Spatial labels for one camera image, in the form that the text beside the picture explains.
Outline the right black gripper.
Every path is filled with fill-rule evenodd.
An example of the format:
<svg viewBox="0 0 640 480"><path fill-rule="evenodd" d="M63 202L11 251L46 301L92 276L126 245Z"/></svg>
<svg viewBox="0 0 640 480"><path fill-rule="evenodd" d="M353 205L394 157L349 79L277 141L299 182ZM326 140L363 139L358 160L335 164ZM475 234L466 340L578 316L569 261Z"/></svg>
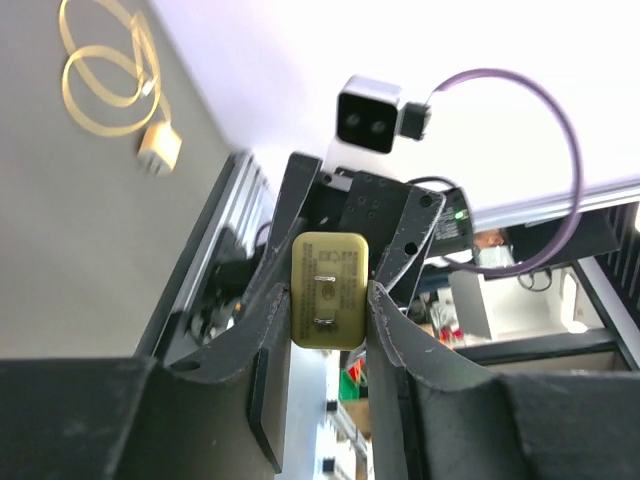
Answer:
<svg viewBox="0 0 640 480"><path fill-rule="evenodd" d="M412 181L420 187L403 186L345 169L318 175L321 165L320 158L298 152L289 157L266 247L244 293L245 318L268 305L274 285L290 282L292 244L306 225L302 210L311 230L358 233L370 258L381 258L369 281L371 309L381 299L388 310L409 306L428 253L433 258L473 247L466 197L453 182L422 177ZM423 189L432 185L443 185L445 195Z"/></svg>

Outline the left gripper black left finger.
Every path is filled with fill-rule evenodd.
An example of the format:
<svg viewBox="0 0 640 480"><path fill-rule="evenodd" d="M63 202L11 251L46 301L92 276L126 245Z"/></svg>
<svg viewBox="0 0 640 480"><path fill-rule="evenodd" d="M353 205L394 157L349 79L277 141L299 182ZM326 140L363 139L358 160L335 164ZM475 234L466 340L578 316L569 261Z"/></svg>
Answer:
<svg viewBox="0 0 640 480"><path fill-rule="evenodd" d="M283 466L290 295L171 366L150 357L1 365L5 479L271 479Z"/></svg>

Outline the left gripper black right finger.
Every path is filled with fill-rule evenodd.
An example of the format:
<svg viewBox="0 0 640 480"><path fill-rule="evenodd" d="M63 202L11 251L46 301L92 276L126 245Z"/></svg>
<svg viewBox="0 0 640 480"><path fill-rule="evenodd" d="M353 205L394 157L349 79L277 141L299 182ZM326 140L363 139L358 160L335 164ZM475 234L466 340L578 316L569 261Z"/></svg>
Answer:
<svg viewBox="0 0 640 480"><path fill-rule="evenodd" d="M494 373L367 294L379 479L635 479L636 373Z"/></svg>

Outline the yellow plug adapter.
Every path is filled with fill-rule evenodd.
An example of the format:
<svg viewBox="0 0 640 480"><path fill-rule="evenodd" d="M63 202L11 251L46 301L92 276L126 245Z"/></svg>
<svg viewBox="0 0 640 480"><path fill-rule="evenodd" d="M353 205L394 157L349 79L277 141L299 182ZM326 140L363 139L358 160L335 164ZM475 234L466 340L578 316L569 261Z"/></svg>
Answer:
<svg viewBox="0 0 640 480"><path fill-rule="evenodd" d="M291 337L349 351L365 339L369 247L356 233L305 232L292 245Z"/></svg>

